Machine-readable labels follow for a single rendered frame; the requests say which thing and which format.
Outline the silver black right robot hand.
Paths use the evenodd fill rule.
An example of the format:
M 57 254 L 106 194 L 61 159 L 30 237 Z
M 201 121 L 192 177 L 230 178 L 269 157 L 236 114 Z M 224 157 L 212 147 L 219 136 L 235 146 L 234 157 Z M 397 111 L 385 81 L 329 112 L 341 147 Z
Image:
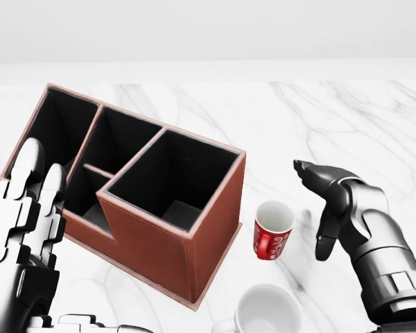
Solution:
M 349 255 L 368 318 L 377 325 L 416 321 L 416 259 L 379 187 L 334 166 L 294 160 L 302 184 L 326 202 L 315 257 L 336 242 Z

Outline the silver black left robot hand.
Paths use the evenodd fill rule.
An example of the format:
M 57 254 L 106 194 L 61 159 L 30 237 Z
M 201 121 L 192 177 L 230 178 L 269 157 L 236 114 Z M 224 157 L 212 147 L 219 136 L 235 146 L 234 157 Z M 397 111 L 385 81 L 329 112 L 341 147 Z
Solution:
M 54 244 L 62 241 L 66 173 L 44 169 L 44 148 L 27 139 L 10 179 L 0 181 L 0 333 L 153 333 L 138 326 L 106 327 L 91 314 L 49 316 L 60 273 Z

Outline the red patterned mug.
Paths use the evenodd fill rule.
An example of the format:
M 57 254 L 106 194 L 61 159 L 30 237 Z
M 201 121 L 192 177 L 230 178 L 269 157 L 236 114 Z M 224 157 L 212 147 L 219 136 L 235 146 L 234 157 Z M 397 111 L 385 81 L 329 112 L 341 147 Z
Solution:
M 262 260 L 277 259 L 295 225 L 294 211 L 279 201 L 266 201 L 258 206 L 254 217 L 253 248 Z

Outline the white mug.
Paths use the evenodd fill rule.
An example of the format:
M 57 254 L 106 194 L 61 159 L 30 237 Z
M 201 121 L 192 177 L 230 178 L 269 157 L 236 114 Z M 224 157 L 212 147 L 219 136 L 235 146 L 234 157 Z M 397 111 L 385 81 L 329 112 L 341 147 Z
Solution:
M 234 316 L 211 333 L 302 333 L 302 310 L 295 296 L 276 284 L 258 284 L 239 300 Z

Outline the red-brown desk caddy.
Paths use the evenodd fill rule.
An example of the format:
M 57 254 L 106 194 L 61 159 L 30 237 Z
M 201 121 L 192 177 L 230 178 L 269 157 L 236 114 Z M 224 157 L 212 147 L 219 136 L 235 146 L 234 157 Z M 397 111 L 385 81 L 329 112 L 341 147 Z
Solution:
M 66 236 L 197 309 L 241 227 L 245 151 L 53 84 L 29 137 L 67 171 Z

